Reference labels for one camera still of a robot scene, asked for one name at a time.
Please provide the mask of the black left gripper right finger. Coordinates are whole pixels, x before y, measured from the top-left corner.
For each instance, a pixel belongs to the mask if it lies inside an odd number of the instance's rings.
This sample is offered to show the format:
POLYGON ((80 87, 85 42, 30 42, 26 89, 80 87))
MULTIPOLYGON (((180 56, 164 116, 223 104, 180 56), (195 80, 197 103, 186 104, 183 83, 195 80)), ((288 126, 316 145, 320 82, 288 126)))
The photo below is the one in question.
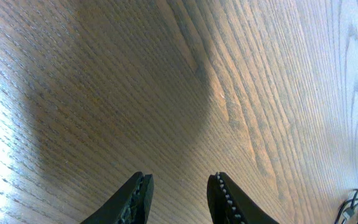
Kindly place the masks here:
POLYGON ((214 224, 278 224, 225 172, 209 176, 207 201, 214 224))

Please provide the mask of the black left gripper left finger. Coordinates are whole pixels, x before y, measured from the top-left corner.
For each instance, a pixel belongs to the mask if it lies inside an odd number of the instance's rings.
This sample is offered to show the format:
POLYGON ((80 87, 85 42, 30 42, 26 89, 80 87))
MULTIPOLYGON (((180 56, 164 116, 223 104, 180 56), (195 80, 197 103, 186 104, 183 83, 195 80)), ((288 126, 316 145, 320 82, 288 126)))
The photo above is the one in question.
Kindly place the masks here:
POLYGON ((146 224, 153 194, 153 175, 136 172, 81 224, 146 224))

